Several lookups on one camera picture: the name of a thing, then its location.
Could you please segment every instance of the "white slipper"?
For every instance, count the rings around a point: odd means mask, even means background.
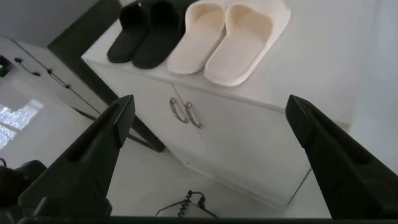
[[[226,10],[226,36],[205,65],[209,81],[224,86],[244,82],[290,20],[282,0],[246,0]]]
[[[225,36],[227,2],[229,1],[204,0],[188,7],[185,13],[185,34],[167,61],[170,72],[191,74],[203,68]]]

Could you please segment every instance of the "slipper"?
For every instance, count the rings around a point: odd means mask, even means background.
[[[282,0],[246,0],[226,10],[226,36],[205,65],[209,81],[237,86],[244,82],[279,38],[291,11]]]
[[[119,21],[122,31],[109,48],[107,56],[112,63],[129,62],[134,51],[149,31],[149,22],[143,5],[148,1],[135,1],[122,8]]]
[[[151,5],[150,32],[134,53],[134,66],[154,68],[169,56],[185,32],[185,11],[195,1],[164,0]]]
[[[228,1],[202,0],[185,14],[186,32],[170,54],[167,67],[176,74],[192,74],[206,61],[225,36],[225,9]]]

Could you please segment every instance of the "black cable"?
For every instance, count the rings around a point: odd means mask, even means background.
[[[210,212],[209,210],[205,209],[205,201],[206,201],[205,195],[204,195],[203,193],[201,193],[201,192],[193,192],[193,191],[191,191],[191,190],[188,191],[188,194],[185,196],[185,199],[184,199],[184,200],[182,200],[182,201],[180,201],[180,202],[176,202],[176,203],[171,204],[171,205],[169,205],[169,206],[167,206],[167,207],[165,207],[165,208],[160,209],[160,210],[156,213],[156,216],[157,216],[161,211],[163,211],[163,210],[165,210],[165,209],[168,209],[168,208],[173,207],[173,206],[175,206],[175,205],[181,204],[180,212],[178,212],[178,217],[179,217],[179,218],[183,218],[183,216],[185,215],[185,212],[187,211],[187,207],[189,206],[189,203],[191,203],[191,197],[192,197],[192,195],[194,195],[194,194],[201,195],[201,197],[200,197],[200,199],[199,199],[198,204],[197,204],[197,205],[196,205],[196,204],[193,204],[193,205],[194,205],[194,206],[197,206],[197,207],[199,207],[200,209],[202,209],[203,211],[207,212],[207,213],[208,213],[209,215],[211,215],[212,217],[218,218],[214,213],[212,213],[212,212]]]
[[[185,215],[187,207],[189,206],[189,203],[191,202],[191,197],[192,197],[192,191],[189,190],[188,194],[185,196],[185,199],[183,200],[183,202],[181,204],[180,212],[177,214],[178,217],[182,218]]]
[[[183,202],[184,202],[184,201],[182,200],[182,201],[180,201],[180,202],[175,202],[174,204],[171,204],[171,205],[169,205],[169,206],[167,206],[167,207],[164,207],[164,208],[160,209],[159,211],[157,211],[157,213],[156,213],[155,216],[157,216],[161,211],[163,211],[163,210],[165,210],[165,209],[168,209],[168,208],[170,208],[170,207],[173,207],[173,206],[175,206],[175,205],[181,204],[181,203],[183,203]]]
[[[2,165],[3,165],[4,167],[7,167],[7,162],[6,162],[5,159],[0,158],[0,161],[2,162]]]

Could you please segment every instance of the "floor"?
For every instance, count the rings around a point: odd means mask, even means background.
[[[34,77],[15,73],[0,79],[0,157],[16,168],[38,159],[49,166],[90,124],[46,92]],[[170,152],[158,153],[126,140],[108,198],[113,215],[152,216],[182,200],[188,190],[203,192],[206,207],[219,217],[329,217],[312,184],[289,207],[274,209],[183,166]]]

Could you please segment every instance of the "black slipper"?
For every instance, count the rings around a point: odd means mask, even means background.
[[[132,59],[134,51],[149,32],[145,6],[150,2],[152,1],[134,1],[122,8],[119,20],[123,29],[108,50],[110,62],[125,63]]]
[[[173,51],[185,33],[185,11],[196,0],[160,0],[149,9],[150,32],[131,60],[137,68],[154,68]]]

